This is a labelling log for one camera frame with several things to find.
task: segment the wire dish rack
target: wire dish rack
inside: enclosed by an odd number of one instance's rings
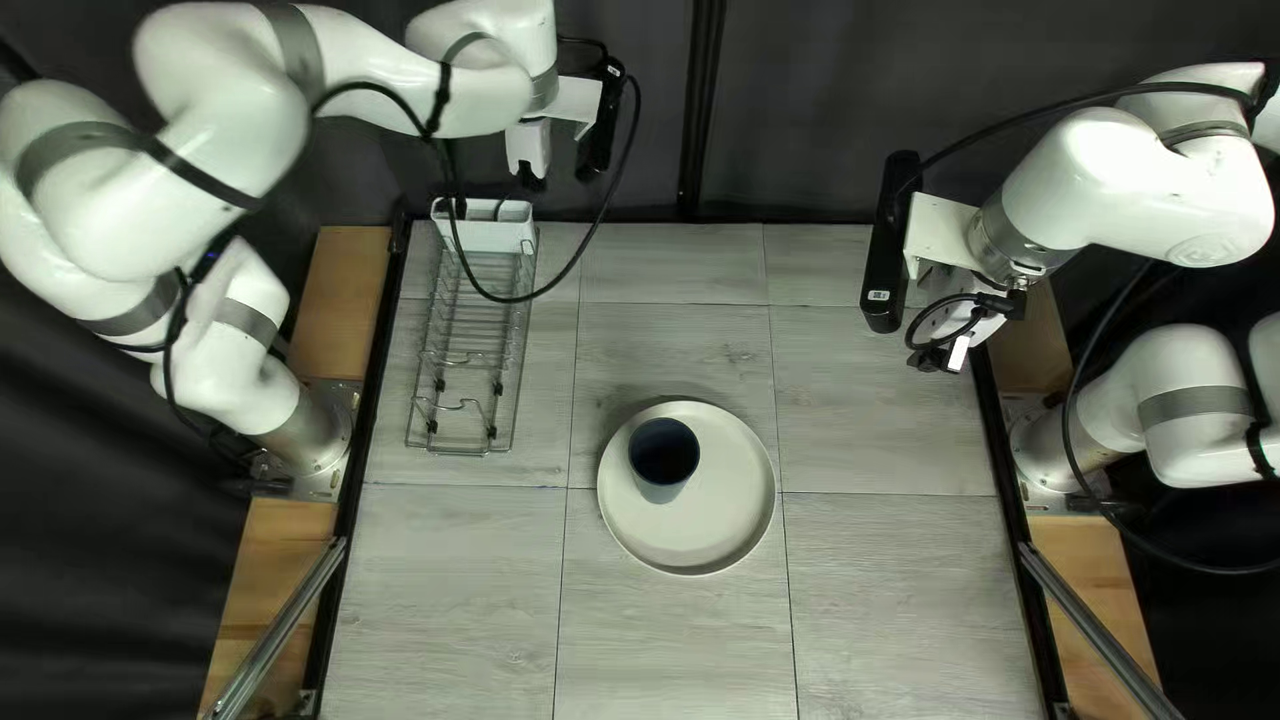
[[[436,455],[506,452],[513,441],[531,302],[492,302],[471,287],[442,202],[431,211],[439,233],[429,251],[435,254],[435,286],[404,443]],[[471,270],[494,295],[532,291],[538,236],[531,210],[527,202],[468,200],[466,218],[458,220]]]

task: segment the black curtain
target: black curtain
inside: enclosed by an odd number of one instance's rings
[[[200,702],[246,501],[147,366],[0,270],[0,716]]]
[[[1183,65],[1280,56],[1276,27],[1274,0],[733,0],[704,214],[869,222],[893,150],[927,155],[1023,110]],[[1047,127],[966,150],[925,188],[980,204]]]

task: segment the dark backdrop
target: dark backdrop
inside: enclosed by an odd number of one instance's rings
[[[1280,56],[1277,27],[1275,0],[732,0],[704,210],[868,222],[893,150],[1181,65]],[[980,204],[1042,129],[948,160],[927,190]]]

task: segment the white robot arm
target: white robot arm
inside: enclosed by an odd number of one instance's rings
[[[1249,357],[1268,416],[1280,413],[1280,314],[1249,333]],[[1010,430],[1019,473],[1053,492],[1079,489],[1062,445],[1062,406],[1021,418]],[[1280,461],[1280,425],[1254,427],[1240,363],[1219,332],[1165,325],[1142,334],[1079,392],[1071,447],[1089,473],[1147,451],[1162,483],[1199,488],[1266,478]]]
[[[266,352],[288,293],[243,240],[201,265],[206,246],[279,182],[303,149],[312,106],[344,83],[388,88],[438,137],[504,131],[526,114],[563,117],[552,106],[561,86],[552,0],[448,3],[419,15],[407,36],[403,47],[317,5],[164,8],[133,44],[168,122],[155,136],[79,87],[14,88],[0,101],[0,260],[90,331],[156,364],[161,393],[156,350],[180,307],[182,273],[215,260],[170,348],[174,400],[298,471],[328,471],[349,433]],[[440,63],[451,65],[447,85]],[[579,106],[599,96],[593,81],[563,79]],[[417,135],[370,90],[338,95],[320,114]]]
[[[1144,82],[1206,83],[1265,102],[1266,79],[1263,63],[1217,63]],[[996,332],[1005,315],[988,313],[970,323],[973,302],[945,299],[1025,290],[1088,245],[1190,268],[1252,255],[1275,223],[1254,143],[1280,151],[1280,101],[1263,105],[1251,128],[1229,97],[1132,95],[1116,108],[1064,118],[980,209],[915,192],[901,254],[910,279],[941,305],[913,340],[927,343],[959,332],[946,341],[950,354],[941,368],[959,372],[966,348]],[[872,283],[870,274],[864,284],[878,293],[863,302],[872,320],[868,302],[891,297],[892,290]]]

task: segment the floor tile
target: floor tile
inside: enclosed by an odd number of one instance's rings
[[[1041,717],[995,498],[783,507],[803,720]]]
[[[737,565],[666,575],[609,536],[594,491],[568,491],[557,720],[794,719],[780,514]]]
[[[973,379],[906,365],[856,307],[771,307],[782,489],[995,495]]]
[[[768,302],[755,224],[603,225],[582,261],[586,302]]]
[[[870,225],[764,225],[773,305],[858,305]]]
[[[366,487],[325,717],[549,719],[563,521],[558,488]]]
[[[742,419],[777,468],[768,309],[582,304],[570,486],[595,487],[600,452],[640,409],[696,398]]]
[[[577,242],[575,225],[547,225],[540,233],[539,287],[559,272]],[[431,237],[438,236],[430,233],[425,240],[430,242]],[[410,269],[406,266],[406,282]],[[404,430],[429,301],[425,296],[403,297],[402,292],[365,479],[372,483],[564,486],[580,277],[580,270],[575,269],[561,286],[534,301],[515,442],[509,452],[485,457],[434,456],[422,448],[406,447]]]

